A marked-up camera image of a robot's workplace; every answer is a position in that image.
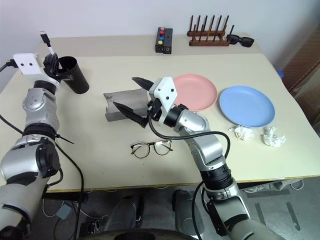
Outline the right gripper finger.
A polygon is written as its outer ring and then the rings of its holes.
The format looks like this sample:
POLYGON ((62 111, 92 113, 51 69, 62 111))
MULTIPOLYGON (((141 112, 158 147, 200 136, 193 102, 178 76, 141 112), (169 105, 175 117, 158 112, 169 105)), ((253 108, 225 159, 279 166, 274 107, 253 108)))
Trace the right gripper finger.
POLYGON ((131 79, 146 91, 149 91, 154 85, 152 81, 142 77, 132 77, 131 79))
POLYGON ((113 105, 128 119, 134 121, 135 123, 139 124, 142 128, 145 128, 148 120, 146 117, 142 117, 141 115, 134 112, 134 110, 124 104, 113 102, 113 105))

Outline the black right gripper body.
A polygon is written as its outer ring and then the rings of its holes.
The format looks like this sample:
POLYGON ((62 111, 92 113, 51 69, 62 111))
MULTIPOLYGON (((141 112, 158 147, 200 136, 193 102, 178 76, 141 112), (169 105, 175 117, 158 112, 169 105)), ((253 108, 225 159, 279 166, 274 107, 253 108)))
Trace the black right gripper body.
POLYGON ((149 123, 149 119, 158 122, 162 115, 162 110, 161 110, 162 103, 160 99, 156 98, 155 100, 149 101, 147 106, 148 106, 148 110, 147 110, 146 124, 149 123))

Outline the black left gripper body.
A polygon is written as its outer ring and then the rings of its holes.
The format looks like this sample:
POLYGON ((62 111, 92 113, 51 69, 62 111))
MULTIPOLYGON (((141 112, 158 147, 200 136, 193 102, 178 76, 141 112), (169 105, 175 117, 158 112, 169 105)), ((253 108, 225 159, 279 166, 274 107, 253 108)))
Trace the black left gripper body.
POLYGON ((51 68, 50 66, 44 66, 44 72, 52 79, 61 83, 62 81, 73 81, 74 76, 71 73, 67 73, 67 68, 51 68))

